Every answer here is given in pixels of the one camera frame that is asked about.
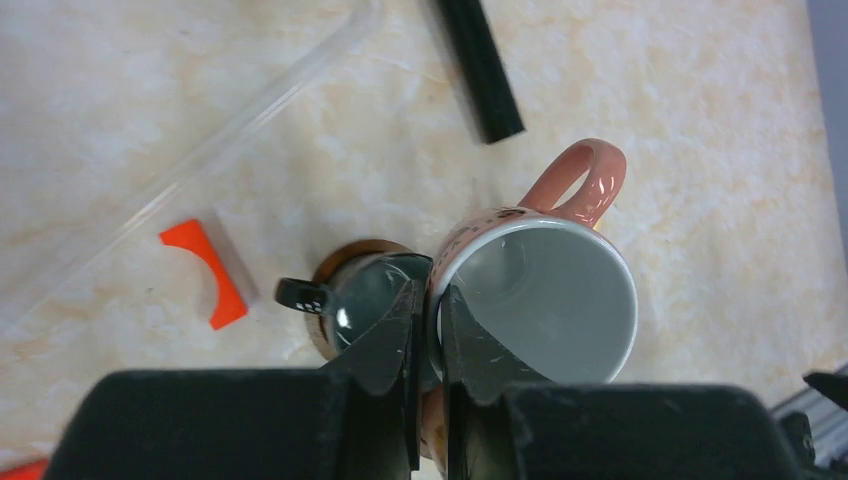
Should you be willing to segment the dark green mug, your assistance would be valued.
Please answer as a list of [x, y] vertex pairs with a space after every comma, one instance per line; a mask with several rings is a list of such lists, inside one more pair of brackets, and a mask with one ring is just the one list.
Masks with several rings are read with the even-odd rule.
[[418, 253], [376, 254], [347, 264], [327, 284], [283, 277], [274, 300], [318, 315], [341, 354], [388, 313], [406, 283], [427, 279], [431, 263]]

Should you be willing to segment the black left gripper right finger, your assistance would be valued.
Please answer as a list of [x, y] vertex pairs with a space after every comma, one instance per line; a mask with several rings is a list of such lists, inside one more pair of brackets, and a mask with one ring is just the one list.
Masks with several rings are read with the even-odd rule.
[[561, 385], [440, 305], [451, 479], [798, 479], [768, 410], [731, 385]]

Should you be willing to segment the dark wooden round coaster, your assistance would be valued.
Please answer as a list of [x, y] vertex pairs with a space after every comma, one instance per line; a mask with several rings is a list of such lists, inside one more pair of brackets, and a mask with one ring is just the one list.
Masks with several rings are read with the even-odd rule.
[[[356, 263], [362, 258], [376, 254], [412, 253], [404, 245], [384, 239], [361, 239], [348, 243], [328, 255], [315, 269], [311, 280], [327, 284], [332, 282], [347, 264]], [[327, 361], [333, 360], [340, 354], [340, 349], [330, 342], [321, 318], [315, 314], [305, 314], [306, 331], [320, 355]]]

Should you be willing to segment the small grey blue mug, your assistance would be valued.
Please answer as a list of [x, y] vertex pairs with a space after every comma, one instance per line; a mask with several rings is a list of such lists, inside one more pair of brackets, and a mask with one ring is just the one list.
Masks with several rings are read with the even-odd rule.
[[425, 302], [425, 338], [444, 371], [439, 308], [457, 288], [482, 327], [558, 383], [607, 383], [630, 355], [638, 324], [635, 281], [596, 230], [627, 163], [600, 139], [564, 150], [514, 207], [472, 215], [440, 245]]

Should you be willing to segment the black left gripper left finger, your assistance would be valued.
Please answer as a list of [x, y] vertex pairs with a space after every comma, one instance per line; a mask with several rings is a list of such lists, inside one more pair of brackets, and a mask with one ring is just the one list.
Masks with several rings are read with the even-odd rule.
[[317, 369], [124, 370], [67, 425], [50, 479], [406, 479], [419, 466], [423, 286]]

